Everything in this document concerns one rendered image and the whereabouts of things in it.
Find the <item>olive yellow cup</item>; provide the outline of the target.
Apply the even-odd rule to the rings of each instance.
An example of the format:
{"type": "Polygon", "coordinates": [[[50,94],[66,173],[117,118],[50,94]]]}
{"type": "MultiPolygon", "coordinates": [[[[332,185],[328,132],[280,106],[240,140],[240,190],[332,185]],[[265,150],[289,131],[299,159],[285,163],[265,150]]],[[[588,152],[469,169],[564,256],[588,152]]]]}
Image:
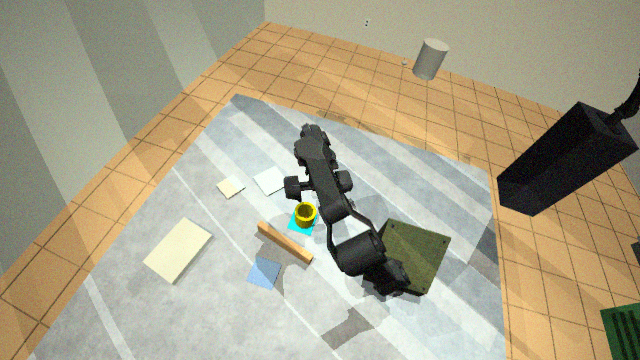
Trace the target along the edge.
{"type": "Polygon", "coordinates": [[[300,228],[310,227],[314,222],[315,216],[316,208],[309,202],[301,202],[295,208],[295,223],[300,228]]]}

